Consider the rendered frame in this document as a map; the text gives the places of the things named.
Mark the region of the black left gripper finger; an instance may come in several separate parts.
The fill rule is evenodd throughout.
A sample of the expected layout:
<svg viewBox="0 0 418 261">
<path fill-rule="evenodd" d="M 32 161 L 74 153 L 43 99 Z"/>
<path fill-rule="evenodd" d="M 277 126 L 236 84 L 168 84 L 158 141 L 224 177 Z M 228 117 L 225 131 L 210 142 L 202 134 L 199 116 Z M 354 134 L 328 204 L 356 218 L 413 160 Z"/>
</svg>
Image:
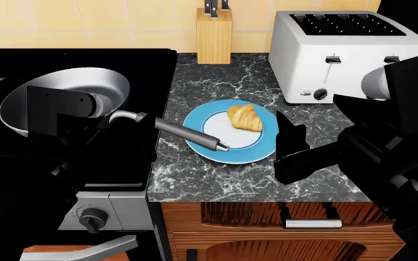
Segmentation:
<svg viewBox="0 0 418 261">
<path fill-rule="evenodd" d="M 130 129 L 129 136 L 134 152 L 155 152 L 157 130 L 155 130 L 155 116 L 145 115 L 140 121 L 126 113 L 122 118 L 127 121 Z"/>
</svg>

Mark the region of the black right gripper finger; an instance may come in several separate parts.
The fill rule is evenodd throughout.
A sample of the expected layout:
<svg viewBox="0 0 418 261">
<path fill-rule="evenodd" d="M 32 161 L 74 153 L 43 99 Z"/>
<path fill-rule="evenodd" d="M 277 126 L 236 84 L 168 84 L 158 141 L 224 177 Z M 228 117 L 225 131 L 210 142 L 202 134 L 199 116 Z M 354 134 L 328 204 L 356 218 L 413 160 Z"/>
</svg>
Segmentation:
<svg viewBox="0 0 418 261">
<path fill-rule="evenodd" d="M 307 127 L 293 125 L 279 110 L 276 111 L 279 132 L 276 135 L 276 160 L 310 149 L 306 142 Z"/>
<path fill-rule="evenodd" d="M 284 185 L 308 178 L 312 173 L 339 162 L 338 143 L 311 149 L 307 143 L 282 144 L 276 148 L 274 177 Z"/>
</svg>

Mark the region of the golden croissant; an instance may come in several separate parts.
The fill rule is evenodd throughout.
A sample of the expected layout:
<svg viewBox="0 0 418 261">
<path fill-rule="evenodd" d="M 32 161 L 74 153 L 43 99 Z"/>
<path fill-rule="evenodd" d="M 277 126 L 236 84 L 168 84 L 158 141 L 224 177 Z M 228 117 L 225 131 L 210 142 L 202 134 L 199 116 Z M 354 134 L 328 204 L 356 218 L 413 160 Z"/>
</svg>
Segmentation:
<svg viewBox="0 0 418 261">
<path fill-rule="evenodd" d="M 231 106 L 227 110 L 227 116 L 233 128 L 252 132 L 261 132 L 263 130 L 263 123 L 260 117 L 256 115 L 252 104 Z"/>
</svg>

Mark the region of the black stove with silver front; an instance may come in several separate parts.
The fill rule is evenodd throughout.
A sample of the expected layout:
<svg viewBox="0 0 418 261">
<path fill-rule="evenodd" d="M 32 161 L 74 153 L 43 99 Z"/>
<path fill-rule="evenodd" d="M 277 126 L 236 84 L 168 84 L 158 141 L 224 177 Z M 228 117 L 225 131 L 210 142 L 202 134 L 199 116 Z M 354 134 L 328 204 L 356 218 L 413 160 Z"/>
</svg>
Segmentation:
<svg viewBox="0 0 418 261">
<path fill-rule="evenodd" d="M 162 117 L 176 69 L 178 54 L 170 49 L 0 49 L 0 104 L 18 86 L 47 73 L 77 67 L 98 67 L 124 75 L 132 94 L 120 110 Z M 5 125 L 0 132 L 22 136 Z M 171 261 L 171 251 L 160 204 L 147 196 L 152 162 L 146 180 L 87 183 L 78 188 L 73 205 L 61 225 L 34 246 L 95 246 L 135 235 L 139 246 L 126 254 L 133 261 Z M 108 214 L 104 228 L 89 233 L 79 223 L 81 213 L 97 208 Z"/>
</svg>

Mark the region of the dark grey stove knob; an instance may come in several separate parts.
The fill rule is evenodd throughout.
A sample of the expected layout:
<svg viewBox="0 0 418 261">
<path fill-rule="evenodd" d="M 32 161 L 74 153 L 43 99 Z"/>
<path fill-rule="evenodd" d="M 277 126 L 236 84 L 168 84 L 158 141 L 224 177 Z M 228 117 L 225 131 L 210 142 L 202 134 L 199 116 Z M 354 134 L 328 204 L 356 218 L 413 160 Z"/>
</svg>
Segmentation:
<svg viewBox="0 0 418 261">
<path fill-rule="evenodd" d="M 89 233 L 98 233 L 100 228 L 104 228 L 108 219 L 108 214 L 97 208 L 87 208 L 79 217 L 79 223 L 86 228 Z"/>
</svg>

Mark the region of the silver frying pan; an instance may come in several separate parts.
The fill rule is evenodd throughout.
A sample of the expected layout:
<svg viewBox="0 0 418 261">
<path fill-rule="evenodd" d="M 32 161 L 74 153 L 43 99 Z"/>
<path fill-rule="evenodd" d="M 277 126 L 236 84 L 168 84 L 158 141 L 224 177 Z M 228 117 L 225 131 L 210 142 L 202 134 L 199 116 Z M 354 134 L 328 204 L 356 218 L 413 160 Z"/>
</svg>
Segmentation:
<svg viewBox="0 0 418 261">
<path fill-rule="evenodd" d="M 77 67 L 47 73 L 18 86 L 0 104 L 0 121 L 28 136 L 60 136 L 61 115 L 96 119 L 106 128 L 127 112 L 136 121 L 147 113 L 120 110 L 132 94 L 131 84 L 119 72 L 98 67 Z M 155 117 L 155 130 L 184 138 L 212 151 L 229 151 L 219 138 Z"/>
</svg>

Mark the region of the blue and white plate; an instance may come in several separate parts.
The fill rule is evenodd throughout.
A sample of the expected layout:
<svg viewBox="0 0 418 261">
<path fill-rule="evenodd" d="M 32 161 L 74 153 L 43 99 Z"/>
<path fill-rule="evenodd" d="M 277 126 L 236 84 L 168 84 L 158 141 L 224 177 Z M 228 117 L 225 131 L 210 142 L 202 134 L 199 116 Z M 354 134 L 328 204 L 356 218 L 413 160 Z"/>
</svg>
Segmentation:
<svg viewBox="0 0 418 261">
<path fill-rule="evenodd" d="M 279 128 L 272 112 L 257 104 L 253 105 L 256 115 L 263 123 L 261 132 L 232 127 L 227 115 L 228 108 L 246 104 L 249 102 L 223 99 L 194 108 L 187 115 L 183 126 L 219 138 L 221 142 L 229 146 L 229 151 L 215 152 L 191 141 L 187 142 L 189 147 L 204 158 L 230 165 L 257 162 L 273 154 L 276 151 L 276 135 Z"/>
</svg>

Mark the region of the white four-slot toaster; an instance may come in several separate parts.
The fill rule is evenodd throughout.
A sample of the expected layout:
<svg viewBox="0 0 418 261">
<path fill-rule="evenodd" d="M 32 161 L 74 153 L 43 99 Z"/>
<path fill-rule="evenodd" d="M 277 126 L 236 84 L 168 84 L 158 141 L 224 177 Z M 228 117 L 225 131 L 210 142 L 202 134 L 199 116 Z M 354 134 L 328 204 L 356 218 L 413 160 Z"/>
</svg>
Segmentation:
<svg viewBox="0 0 418 261">
<path fill-rule="evenodd" d="M 340 64 L 327 64 L 339 56 Z M 269 62 L 289 104 L 330 104 L 333 96 L 366 99 L 361 88 L 367 73 L 418 56 L 418 34 L 369 11 L 278 11 L 274 19 Z M 325 99 L 314 91 L 325 88 Z"/>
</svg>

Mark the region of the brown wooden drawer front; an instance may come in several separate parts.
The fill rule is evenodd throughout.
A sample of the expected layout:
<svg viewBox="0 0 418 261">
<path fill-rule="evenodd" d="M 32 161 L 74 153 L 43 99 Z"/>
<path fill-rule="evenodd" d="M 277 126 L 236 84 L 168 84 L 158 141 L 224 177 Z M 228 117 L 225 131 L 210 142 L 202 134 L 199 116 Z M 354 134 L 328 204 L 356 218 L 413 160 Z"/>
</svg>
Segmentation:
<svg viewBox="0 0 418 261">
<path fill-rule="evenodd" d="M 326 219 L 334 207 L 343 228 L 392 225 L 393 219 L 371 202 L 163 202 L 165 226 L 171 232 L 280 231 L 281 210 L 292 219 Z"/>
</svg>

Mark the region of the wooden knife block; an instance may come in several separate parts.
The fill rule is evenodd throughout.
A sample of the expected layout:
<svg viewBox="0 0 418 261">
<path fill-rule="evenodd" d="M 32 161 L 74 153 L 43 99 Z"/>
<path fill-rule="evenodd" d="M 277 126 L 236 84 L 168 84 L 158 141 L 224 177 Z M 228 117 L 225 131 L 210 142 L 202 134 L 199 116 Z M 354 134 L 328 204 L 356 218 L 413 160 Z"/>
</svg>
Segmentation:
<svg viewBox="0 0 418 261">
<path fill-rule="evenodd" d="M 197 9 L 197 63 L 199 65 L 229 65 L 231 63 L 232 14 L 218 10 L 217 18 Z"/>
</svg>

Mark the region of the wooden cabinet drawer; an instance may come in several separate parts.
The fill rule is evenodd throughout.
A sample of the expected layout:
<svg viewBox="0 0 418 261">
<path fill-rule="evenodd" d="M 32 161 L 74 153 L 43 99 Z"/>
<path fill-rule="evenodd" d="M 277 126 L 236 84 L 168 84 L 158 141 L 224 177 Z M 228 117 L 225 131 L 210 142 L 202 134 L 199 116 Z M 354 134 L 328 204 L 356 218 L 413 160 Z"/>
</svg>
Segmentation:
<svg viewBox="0 0 418 261">
<path fill-rule="evenodd" d="M 280 231 L 166 230 L 174 261 L 388 261 L 404 246 L 392 226 Z"/>
</svg>

